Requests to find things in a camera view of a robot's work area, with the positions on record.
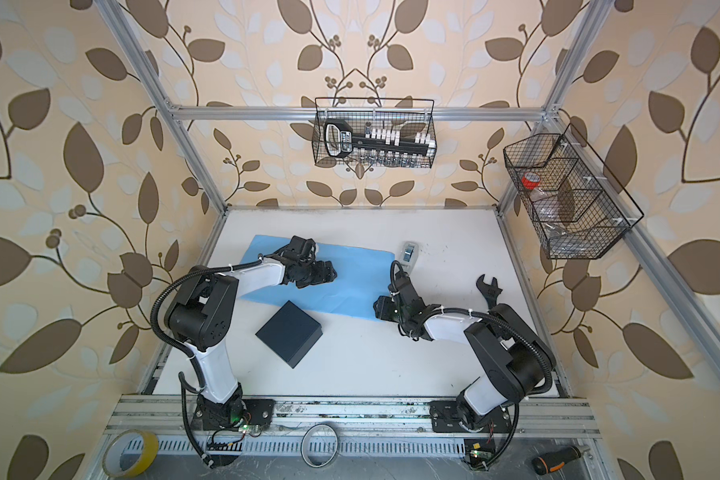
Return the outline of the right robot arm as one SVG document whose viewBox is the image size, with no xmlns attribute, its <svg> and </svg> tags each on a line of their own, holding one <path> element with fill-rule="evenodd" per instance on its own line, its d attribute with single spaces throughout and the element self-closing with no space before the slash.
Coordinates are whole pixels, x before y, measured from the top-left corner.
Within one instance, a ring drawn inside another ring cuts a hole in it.
<svg viewBox="0 0 720 480">
<path fill-rule="evenodd" d="M 485 312 L 427 304 L 415 290 L 402 264 L 390 265 L 389 294 L 374 303 L 376 318 L 397 325 L 414 341 L 450 341 L 469 346 L 483 375 L 455 400 L 460 427 L 486 428 L 499 408 L 516 406 L 528 396 L 548 392 L 556 360 L 549 346 L 509 305 L 501 303 L 497 279 L 480 275 L 476 287 L 487 303 Z"/>
</svg>

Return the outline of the dark navy gift box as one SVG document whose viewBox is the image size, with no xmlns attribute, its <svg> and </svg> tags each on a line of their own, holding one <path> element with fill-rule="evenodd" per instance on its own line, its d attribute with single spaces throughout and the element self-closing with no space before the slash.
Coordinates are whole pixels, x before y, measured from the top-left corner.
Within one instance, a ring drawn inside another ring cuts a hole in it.
<svg viewBox="0 0 720 480">
<path fill-rule="evenodd" d="M 292 301 L 287 301 L 256 332 L 256 337 L 295 369 L 322 334 L 322 325 L 318 321 Z"/>
</svg>

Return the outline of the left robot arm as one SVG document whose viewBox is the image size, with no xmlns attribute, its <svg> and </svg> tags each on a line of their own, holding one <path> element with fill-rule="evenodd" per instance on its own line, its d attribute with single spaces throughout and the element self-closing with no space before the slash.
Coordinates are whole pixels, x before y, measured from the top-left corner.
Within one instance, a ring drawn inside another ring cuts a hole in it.
<svg viewBox="0 0 720 480">
<path fill-rule="evenodd" d="M 332 263 L 317 259 L 316 252 L 314 240 L 294 236 L 252 262 L 195 266 L 158 296 L 150 311 L 151 329 L 188 359 L 193 375 L 177 374 L 180 392 L 197 397 L 203 419 L 225 427 L 248 419 L 242 385 L 224 346 L 238 297 L 278 285 L 302 289 L 333 282 Z"/>
</svg>

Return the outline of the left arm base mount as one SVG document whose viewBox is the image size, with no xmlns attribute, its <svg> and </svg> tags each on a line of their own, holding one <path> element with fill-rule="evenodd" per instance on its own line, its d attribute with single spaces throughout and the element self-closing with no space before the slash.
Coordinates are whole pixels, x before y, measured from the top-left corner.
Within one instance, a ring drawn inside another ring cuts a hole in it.
<svg viewBox="0 0 720 480">
<path fill-rule="evenodd" d="M 239 430 L 243 425 L 255 430 L 265 430 L 274 417 L 274 399 L 231 398 L 224 404 L 214 403 L 200 397 L 191 423 L 193 429 L 216 431 Z"/>
</svg>

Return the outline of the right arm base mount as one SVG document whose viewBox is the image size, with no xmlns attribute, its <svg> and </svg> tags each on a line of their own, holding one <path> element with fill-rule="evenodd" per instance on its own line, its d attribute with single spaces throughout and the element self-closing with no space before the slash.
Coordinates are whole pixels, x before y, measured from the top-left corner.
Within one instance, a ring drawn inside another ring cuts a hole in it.
<svg viewBox="0 0 720 480">
<path fill-rule="evenodd" d="M 508 433 L 512 415 L 501 406 L 484 416 L 475 416 L 464 402 L 455 399 L 435 400 L 429 403 L 431 428 L 435 433 Z"/>
</svg>

